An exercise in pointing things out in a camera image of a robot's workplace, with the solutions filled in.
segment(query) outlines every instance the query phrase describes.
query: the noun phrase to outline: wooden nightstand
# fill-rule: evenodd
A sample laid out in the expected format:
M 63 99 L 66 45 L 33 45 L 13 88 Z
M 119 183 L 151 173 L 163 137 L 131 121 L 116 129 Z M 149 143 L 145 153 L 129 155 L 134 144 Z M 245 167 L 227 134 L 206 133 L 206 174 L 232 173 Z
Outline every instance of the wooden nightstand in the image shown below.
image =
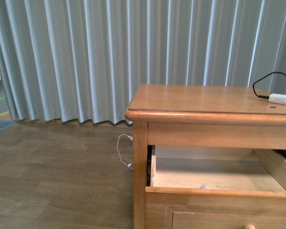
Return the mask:
M 134 229 L 286 229 L 286 160 L 271 150 L 286 149 L 286 106 L 246 87 L 150 84 L 125 116 Z

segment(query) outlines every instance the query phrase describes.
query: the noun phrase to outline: white adapter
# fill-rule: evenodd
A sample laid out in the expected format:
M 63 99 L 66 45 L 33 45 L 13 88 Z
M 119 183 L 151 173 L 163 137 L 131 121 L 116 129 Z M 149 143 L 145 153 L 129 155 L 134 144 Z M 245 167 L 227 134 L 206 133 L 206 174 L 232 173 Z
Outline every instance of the white adapter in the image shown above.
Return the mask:
M 286 94 L 271 94 L 268 101 L 274 104 L 286 105 Z

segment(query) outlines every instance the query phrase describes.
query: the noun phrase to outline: gray curtain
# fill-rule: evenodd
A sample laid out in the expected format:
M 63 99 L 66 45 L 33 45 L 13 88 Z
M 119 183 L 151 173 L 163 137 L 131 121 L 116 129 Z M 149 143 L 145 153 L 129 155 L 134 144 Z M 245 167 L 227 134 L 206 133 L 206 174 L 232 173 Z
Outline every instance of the gray curtain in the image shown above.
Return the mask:
M 286 73 L 286 0 L 0 0 L 0 71 L 14 119 L 117 123 L 142 83 Z

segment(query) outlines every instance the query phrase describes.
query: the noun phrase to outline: laminate flooring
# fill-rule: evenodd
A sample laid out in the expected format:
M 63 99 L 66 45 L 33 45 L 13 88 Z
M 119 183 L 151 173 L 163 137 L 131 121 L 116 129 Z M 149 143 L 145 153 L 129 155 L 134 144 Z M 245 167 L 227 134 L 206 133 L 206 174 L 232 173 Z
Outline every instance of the laminate flooring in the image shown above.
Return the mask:
M 129 127 L 23 122 L 0 131 L 0 229 L 132 229 Z M 128 138 L 120 152 L 132 162 Z

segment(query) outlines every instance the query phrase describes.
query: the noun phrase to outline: wooden drawer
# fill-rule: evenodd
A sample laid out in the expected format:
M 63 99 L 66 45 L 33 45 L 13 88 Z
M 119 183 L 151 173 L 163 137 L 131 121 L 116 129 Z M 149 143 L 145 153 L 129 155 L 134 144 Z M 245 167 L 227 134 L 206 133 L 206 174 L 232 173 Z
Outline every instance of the wooden drawer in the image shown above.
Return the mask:
M 174 212 L 172 229 L 286 229 L 286 217 Z
M 145 189 L 145 228 L 286 229 L 282 156 L 272 150 L 158 149 Z

